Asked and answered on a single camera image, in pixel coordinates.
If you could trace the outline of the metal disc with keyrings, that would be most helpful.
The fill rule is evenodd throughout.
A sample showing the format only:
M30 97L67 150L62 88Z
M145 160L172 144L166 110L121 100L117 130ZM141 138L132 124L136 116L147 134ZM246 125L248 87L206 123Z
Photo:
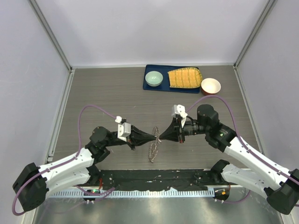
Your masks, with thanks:
M154 160L158 153L158 144L160 144L162 141L159 139L160 131L157 126L153 128L152 134L154 135L155 140L151 141L149 144L148 160L149 162L154 163Z

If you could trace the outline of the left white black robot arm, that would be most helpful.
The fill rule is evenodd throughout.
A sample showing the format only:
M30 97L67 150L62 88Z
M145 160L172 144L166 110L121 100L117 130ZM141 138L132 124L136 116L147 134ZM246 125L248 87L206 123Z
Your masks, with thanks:
M96 127L89 143L78 152L49 164L26 165L13 183L16 193L12 205L13 214L20 216L31 211L52 194L69 187L86 183L95 186L100 175L93 169L110 154L108 147L128 145L134 150L156 139L154 135L129 123L119 125L118 128L118 131L111 132L102 126Z

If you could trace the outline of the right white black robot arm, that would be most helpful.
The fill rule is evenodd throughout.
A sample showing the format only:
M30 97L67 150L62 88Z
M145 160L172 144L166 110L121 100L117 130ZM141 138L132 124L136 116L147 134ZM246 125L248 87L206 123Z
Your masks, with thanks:
M184 143L187 136L203 134L210 146L249 168L242 170L228 161L219 160L211 168L214 183L241 185L265 198L272 208L285 215L297 206L298 169L290 171L255 150L235 130L219 121L218 112L211 105L200 105L196 119L187 115L184 106L174 105L172 116L170 126L159 137L161 140Z

